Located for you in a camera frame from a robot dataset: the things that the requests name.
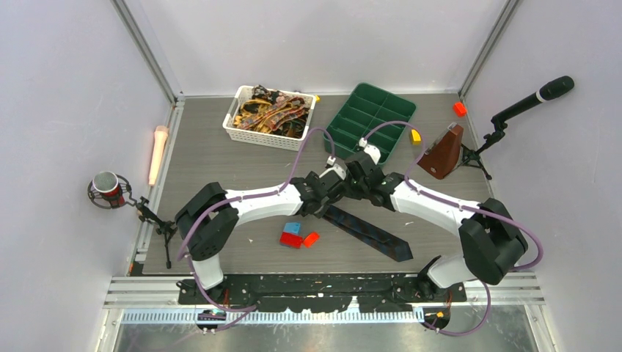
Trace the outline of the navy brown striped tie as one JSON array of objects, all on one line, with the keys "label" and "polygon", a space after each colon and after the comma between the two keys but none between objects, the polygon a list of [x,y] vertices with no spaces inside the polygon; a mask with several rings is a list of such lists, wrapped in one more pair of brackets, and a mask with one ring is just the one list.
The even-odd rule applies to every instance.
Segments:
[{"label": "navy brown striped tie", "polygon": [[323,214],[323,219],[395,262],[400,263],[413,259],[407,241],[342,209],[331,205]]}]

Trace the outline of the green divided tray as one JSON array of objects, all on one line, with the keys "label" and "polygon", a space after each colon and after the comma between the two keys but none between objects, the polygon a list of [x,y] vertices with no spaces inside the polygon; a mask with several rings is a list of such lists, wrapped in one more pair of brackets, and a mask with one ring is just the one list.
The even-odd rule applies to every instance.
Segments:
[{"label": "green divided tray", "polygon": [[359,146],[359,140],[376,126],[390,121],[410,122],[414,102],[368,83],[358,84],[326,127],[333,140],[324,139],[327,152],[345,160]]}]

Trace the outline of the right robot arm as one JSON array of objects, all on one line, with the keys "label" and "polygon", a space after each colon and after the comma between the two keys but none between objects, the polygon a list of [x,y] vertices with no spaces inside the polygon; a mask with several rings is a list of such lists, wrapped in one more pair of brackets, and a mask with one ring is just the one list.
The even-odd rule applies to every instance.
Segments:
[{"label": "right robot arm", "polygon": [[433,258],[417,275],[421,296],[439,300],[454,284],[479,280],[499,284],[527,252],[528,243],[506,207],[494,198],[478,203],[433,191],[404,175],[386,174],[369,152],[345,160],[354,198],[426,220],[455,235],[460,253]]}]

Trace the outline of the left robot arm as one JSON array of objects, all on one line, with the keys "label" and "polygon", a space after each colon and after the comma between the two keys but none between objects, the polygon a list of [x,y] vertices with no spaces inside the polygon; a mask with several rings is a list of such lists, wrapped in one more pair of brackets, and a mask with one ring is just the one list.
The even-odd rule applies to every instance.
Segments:
[{"label": "left robot arm", "polygon": [[204,186],[175,215],[183,239],[178,259],[189,256],[198,296],[209,304],[224,297],[219,252],[236,227],[273,216],[321,217],[343,196],[346,177],[336,164],[320,175],[294,177],[285,186],[249,191],[225,190],[218,182]]}]

